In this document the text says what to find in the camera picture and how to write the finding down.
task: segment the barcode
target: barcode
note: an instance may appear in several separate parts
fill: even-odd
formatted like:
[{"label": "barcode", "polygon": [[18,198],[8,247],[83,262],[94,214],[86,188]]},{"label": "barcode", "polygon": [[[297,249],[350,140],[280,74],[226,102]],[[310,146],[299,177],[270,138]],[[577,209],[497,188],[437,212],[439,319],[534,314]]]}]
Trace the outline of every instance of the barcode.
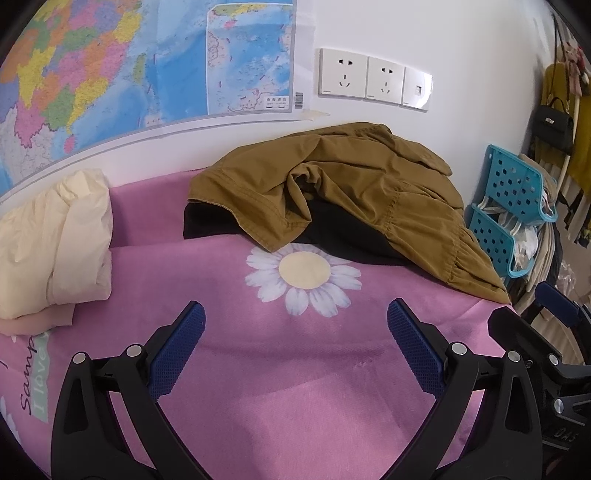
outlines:
[{"label": "barcode", "polygon": [[295,93],[295,108],[304,108],[304,92]]}]

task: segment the white daisy print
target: white daisy print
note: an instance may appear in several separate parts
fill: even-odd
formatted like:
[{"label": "white daisy print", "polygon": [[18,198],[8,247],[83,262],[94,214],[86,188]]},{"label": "white daisy print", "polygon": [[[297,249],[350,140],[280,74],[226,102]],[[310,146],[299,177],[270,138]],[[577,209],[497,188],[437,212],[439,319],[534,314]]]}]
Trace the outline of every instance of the white daisy print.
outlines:
[{"label": "white daisy print", "polygon": [[334,317],[338,308],[351,305],[345,290],[361,290],[361,272],[348,260],[333,257],[313,245],[288,244],[275,253],[255,247],[246,263],[256,271],[246,276],[246,285],[259,287],[258,298],[269,302],[285,292],[285,307],[301,315],[310,303],[324,317]]},{"label": "white daisy print", "polygon": [[4,397],[0,397],[0,414],[2,414],[2,418],[6,421],[8,428],[16,438],[17,442],[21,443],[21,438],[18,436],[17,426],[14,424],[12,415],[6,413],[6,401],[4,400]]}]

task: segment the plastic bag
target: plastic bag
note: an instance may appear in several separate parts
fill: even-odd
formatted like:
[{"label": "plastic bag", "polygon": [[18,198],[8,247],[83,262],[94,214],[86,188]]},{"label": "plastic bag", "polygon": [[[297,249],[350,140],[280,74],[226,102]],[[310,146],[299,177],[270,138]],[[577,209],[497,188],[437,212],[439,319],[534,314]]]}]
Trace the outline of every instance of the plastic bag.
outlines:
[{"label": "plastic bag", "polygon": [[556,288],[567,297],[573,292],[574,285],[577,283],[577,277],[570,268],[570,265],[562,260],[560,264],[560,271],[558,272],[558,280],[556,281]]},{"label": "plastic bag", "polygon": [[501,213],[499,224],[515,239],[514,270],[526,270],[538,251],[538,231],[535,226],[523,225],[509,212]]}]

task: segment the cream pillow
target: cream pillow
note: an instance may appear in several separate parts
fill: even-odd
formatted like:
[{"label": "cream pillow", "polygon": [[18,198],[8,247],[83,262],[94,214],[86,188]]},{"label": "cream pillow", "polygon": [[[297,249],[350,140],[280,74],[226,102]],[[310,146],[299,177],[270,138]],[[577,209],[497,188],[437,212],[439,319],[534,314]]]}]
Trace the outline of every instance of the cream pillow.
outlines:
[{"label": "cream pillow", "polygon": [[80,170],[0,219],[0,318],[111,295],[113,214],[100,170]]}]

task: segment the pink bedsheet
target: pink bedsheet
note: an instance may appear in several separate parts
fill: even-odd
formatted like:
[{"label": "pink bedsheet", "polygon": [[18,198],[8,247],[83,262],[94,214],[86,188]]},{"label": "pink bedsheet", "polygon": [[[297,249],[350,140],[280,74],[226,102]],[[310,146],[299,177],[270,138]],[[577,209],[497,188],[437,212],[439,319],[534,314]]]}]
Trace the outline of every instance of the pink bedsheet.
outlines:
[{"label": "pink bedsheet", "polygon": [[[44,470],[50,469],[53,413],[72,355],[119,355],[171,323],[190,300],[204,305],[206,331],[160,404],[214,480],[371,480],[384,474],[433,405],[388,331],[392,299],[402,297],[448,340],[502,354],[486,327],[499,305],[418,271],[344,262],[302,245],[273,256],[241,236],[184,241],[192,175],[112,190],[109,300],[78,305],[72,327],[34,338],[0,335],[6,364],[0,364],[0,410]],[[312,262],[324,283],[306,284],[304,273],[286,267],[292,261],[279,267],[289,255]],[[445,462],[460,453],[479,400],[473,396]],[[118,398],[116,406],[121,411]],[[129,418],[120,415],[120,421],[136,458],[149,463]]]}]

